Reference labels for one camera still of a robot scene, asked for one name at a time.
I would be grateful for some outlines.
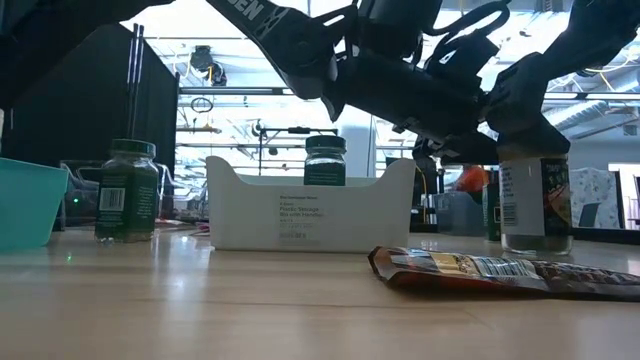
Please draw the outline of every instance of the barcode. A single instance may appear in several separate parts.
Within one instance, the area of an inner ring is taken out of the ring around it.
[[[502,205],[502,223],[506,226],[518,225],[518,207],[515,203]]]
[[[535,272],[535,268],[528,261],[474,257],[473,262],[478,266],[478,270],[483,276],[526,276],[539,278]]]
[[[285,240],[291,240],[291,239],[304,240],[307,238],[307,234],[295,232],[295,231],[283,232],[283,233],[280,233],[280,238]]]
[[[124,210],[125,189],[102,189],[100,194],[100,211]]]

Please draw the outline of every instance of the glass jar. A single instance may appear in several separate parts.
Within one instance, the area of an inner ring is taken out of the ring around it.
[[[571,252],[571,189],[566,156],[500,164],[502,247],[525,255]]]
[[[304,184],[345,186],[347,166],[344,154],[347,142],[339,136],[317,135],[307,138]]]
[[[153,239],[158,201],[156,146],[116,139],[102,166],[95,237],[99,243]]]

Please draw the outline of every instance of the label on bin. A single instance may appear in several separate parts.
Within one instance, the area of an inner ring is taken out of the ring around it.
[[[318,196],[281,194],[279,199],[280,243],[288,246],[320,245],[327,214]]]
[[[524,159],[500,165],[502,230],[507,235],[566,236],[571,200],[565,159]]]

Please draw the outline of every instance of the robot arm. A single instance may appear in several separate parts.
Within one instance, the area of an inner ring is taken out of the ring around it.
[[[349,6],[310,18],[268,0],[207,0],[255,42],[292,91],[319,98],[326,79],[335,78],[334,46],[353,23]],[[10,36],[0,37],[0,108],[19,96],[101,25],[132,18],[149,6],[173,0],[49,0],[25,16]],[[331,26],[324,23],[336,17]]]
[[[565,154],[569,141],[540,109],[549,81],[608,64],[637,36],[637,1],[575,0],[567,29],[544,54],[533,53],[499,74],[484,109],[510,153]]]
[[[0,37],[0,108],[7,109],[98,26],[173,0],[47,0]],[[541,113],[548,81],[602,66],[636,36],[637,0],[575,0],[570,23],[545,54],[530,54],[480,89],[480,69],[497,54],[487,36],[509,18],[510,0],[478,7],[434,29],[442,0],[362,0],[316,18],[268,0],[207,0],[264,52],[303,99],[321,98],[332,120],[346,104],[419,135],[414,156],[495,164],[497,146],[566,153],[569,142]],[[489,25],[460,35],[498,13]],[[419,66],[423,35],[444,35]],[[346,51],[334,47],[345,40]],[[496,144],[478,133],[487,121]]]

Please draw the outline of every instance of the table surface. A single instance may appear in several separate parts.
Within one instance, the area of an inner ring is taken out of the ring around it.
[[[416,297],[364,255],[215,252],[165,232],[90,232],[0,255],[1,359],[638,359],[640,304]],[[413,246],[502,255],[482,239]],[[640,275],[640,248],[577,242],[585,265]]]

